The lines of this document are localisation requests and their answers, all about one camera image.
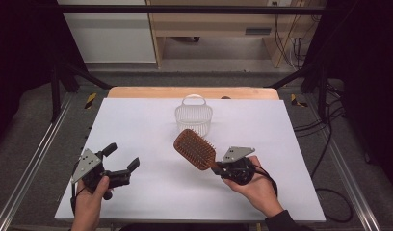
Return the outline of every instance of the metal bracket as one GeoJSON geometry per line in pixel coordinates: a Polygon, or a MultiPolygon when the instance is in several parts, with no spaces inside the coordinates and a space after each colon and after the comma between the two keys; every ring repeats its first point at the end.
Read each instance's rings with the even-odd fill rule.
{"type": "Polygon", "coordinates": [[[72,184],[76,183],[86,174],[88,174],[93,168],[100,165],[101,160],[94,153],[92,153],[88,148],[82,154],[79,160],[77,168],[73,172],[70,182],[72,184]]]}
{"type": "Polygon", "coordinates": [[[231,146],[227,149],[227,152],[223,156],[222,163],[233,163],[237,160],[247,156],[248,154],[254,152],[253,147],[237,147],[231,146]]]}

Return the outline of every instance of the wrist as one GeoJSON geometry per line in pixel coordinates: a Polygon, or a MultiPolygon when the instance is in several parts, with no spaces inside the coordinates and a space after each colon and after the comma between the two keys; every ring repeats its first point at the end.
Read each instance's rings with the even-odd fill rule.
{"type": "Polygon", "coordinates": [[[266,218],[272,218],[284,211],[278,201],[273,203],[268,202],[264,204],[259,210],[266,216],[266,218]]]}

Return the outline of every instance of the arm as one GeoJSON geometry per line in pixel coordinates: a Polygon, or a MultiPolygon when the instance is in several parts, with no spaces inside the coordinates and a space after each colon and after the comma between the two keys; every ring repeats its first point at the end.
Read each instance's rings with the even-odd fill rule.
{"type": "Polygon", "coordinates": [[[72,231],[93,231],[96,229],[101,209],[101,200],[109,189],[109,177],[104,176],[93,194],[86,190],[82,180],[77,184],[76,213],[72,231]]]}
{"type": "MultiPolygon", "coordinates": [[[[249,157],[254,165],[261,167],[256,156],[249,157]]],[[[266,224],[272,230],[311,230],[300,227],[292,220],[287,210],[284,210],[277,200],[271,181],[260,174],[254,174],[251,181],[244,185],[223,179],[226,185],[234,192],[242,194],[248,199],[254,208],[262,212],[266,218],[266,224]]]]}

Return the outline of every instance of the hairbrush bristles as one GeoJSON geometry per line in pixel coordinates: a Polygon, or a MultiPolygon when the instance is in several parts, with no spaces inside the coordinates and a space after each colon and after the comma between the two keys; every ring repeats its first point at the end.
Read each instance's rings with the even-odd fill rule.
{"type": "Polygon", "coordinates": [[[217,167],[215,149],[191,129],[182,131],[173,143],[173,147],[199,170],[217,167]]]}

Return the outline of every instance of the white table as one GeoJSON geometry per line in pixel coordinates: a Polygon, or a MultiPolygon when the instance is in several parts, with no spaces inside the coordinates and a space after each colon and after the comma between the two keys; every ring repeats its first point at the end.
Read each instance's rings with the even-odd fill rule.
{"type": "MultiPolygon", "coordinates": [[[[173,149],[178,135],[174,110],[182,98],[106,98],[85,149],[118,149],[104,160],[122,170],[140,158],[128,186],[103,201],[101,218],[127,222],[261,222],[264,216],[211,170],[200,171],[173,149]]],[[[205,137],[217,160],[229,146],[254,147],[262,166],[278,184],[279,200],[299,222],[325,221],[283,101],[207,99],[214,110],[205,137]]],[[[55,218],[73,220],[65,190],[55,218]]]]}

